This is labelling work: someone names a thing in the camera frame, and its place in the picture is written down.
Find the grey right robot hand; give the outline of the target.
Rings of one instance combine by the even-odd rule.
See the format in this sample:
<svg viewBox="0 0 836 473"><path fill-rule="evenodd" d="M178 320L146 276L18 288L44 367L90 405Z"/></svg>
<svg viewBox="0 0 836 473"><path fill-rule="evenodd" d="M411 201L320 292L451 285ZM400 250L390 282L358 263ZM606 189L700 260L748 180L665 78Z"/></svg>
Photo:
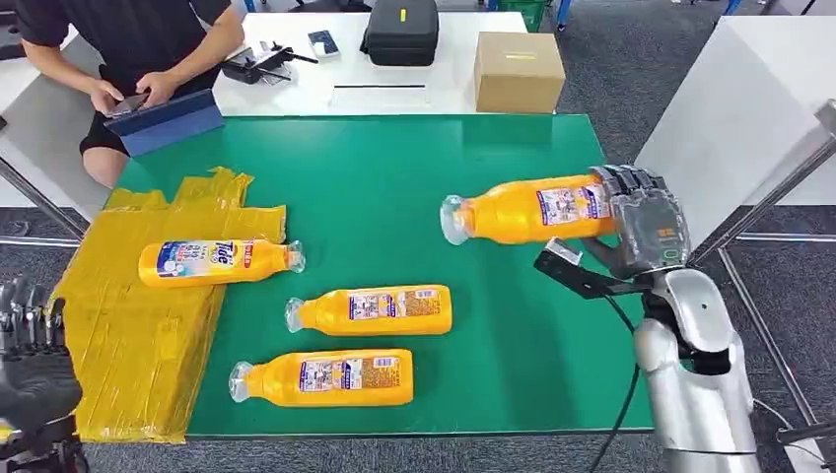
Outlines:
<svg viewBox="0 0 836 473"><path fill-rule="evenodd" d="M681 206L663 177L632 165L591 167L603 186L618 243L597 237L584 248L619 280L685 265L690 236Z"/></svg>

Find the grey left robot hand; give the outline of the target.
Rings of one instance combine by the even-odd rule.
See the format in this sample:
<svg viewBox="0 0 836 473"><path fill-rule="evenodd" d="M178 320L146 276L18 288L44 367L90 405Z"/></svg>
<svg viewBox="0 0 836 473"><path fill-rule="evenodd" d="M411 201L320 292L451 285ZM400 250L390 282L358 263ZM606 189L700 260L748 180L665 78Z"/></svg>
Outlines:
<svg viewBox="0 0 836 473"><path fill-rule="evenodd" d="M65 300L18 277L1 285L1 422L33 434L69 417L82 397L65 344Z"/></svg>

